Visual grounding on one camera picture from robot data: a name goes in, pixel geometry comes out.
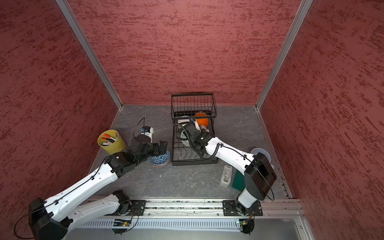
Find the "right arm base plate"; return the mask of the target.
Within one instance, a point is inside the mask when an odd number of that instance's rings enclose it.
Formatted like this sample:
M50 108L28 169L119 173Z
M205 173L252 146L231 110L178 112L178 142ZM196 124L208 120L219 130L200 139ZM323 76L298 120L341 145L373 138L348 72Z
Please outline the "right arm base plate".
M262 206L259 200L256 200L251 207L244 207L239 201L224 200L223 202L224 216L263 216Z

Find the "blue triangle pattern bowl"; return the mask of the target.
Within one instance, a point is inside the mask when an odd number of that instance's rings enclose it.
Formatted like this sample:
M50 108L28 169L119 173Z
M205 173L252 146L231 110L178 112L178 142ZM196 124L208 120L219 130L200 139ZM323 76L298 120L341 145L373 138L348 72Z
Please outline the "blue triangle pattern bowl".
M171 153L170 151L168 150L167 153L165 155L161 155L161 156L158 156L158 157L150 157L150 161L151 163L154 163L154 164L157 164L157 165L160 165L160 164L163 164L163 163L167 163L169 162L171 159Z

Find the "orange plastic bowl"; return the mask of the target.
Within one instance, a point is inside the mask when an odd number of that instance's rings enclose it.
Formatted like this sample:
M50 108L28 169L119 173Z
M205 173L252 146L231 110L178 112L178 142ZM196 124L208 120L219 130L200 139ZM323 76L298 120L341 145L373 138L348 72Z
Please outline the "orange plastic bowl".
M198 123L198 125L202 125L204 127L209 127L209 124L210 124L210 121L209 121L209 118L208 118L208 115L204 112L197 112L195 114L195 119Z

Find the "red white sunburst bowl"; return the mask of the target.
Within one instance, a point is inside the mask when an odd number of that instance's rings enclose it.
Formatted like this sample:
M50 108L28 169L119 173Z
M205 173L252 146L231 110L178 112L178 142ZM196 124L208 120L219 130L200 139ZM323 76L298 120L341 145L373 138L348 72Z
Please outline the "red white sunburst bowl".
M210 132L210 130L204 125L200 125L200 129L201 129L201 131Z

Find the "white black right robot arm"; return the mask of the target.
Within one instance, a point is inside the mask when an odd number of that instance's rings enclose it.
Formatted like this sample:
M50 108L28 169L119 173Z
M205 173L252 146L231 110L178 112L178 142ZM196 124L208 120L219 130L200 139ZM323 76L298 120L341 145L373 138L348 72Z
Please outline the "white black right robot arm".
M245 188L235 200L235 207L239 215L248 216L257 201L263 201L272 196L275 199L272 186L277 180L271 160L263 152L257 154L246 153L236 149L218 137L212 137L205 130L201 130L195 123L187 122L174 124L183 133L183 140L188 141L190 148L203 161L218 158L234 167L244 176Z

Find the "white ceramic bowl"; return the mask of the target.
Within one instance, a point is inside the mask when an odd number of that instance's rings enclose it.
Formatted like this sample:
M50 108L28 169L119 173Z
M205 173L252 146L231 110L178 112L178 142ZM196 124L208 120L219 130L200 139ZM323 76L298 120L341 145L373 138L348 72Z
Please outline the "white ceramic bowl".
M185 126L190 122L189 116L182 116L181 119L177 120L177 124Z

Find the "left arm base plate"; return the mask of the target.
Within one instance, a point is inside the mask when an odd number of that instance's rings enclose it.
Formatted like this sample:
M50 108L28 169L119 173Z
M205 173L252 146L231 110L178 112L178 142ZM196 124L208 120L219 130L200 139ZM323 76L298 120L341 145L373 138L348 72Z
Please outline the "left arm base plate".
M147 201L145 200L129 200L123 202L118 210L118 215L120 216L132 216L138 214L138 216L143 216Z

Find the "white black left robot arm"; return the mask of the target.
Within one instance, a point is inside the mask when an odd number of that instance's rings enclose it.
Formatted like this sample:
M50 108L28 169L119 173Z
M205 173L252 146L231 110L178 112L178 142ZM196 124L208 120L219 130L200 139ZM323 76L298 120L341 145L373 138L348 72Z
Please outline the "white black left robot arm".
M37 198L30 202L27 216L33 233L31 238L62 240L75 227L105 215L133 217L131 199L122 190L89 204L84 201L148 158L164 156L167 146L166 141L152 143L146 135L134 137L130 148L105 157L95 171L71 187L46 200Z

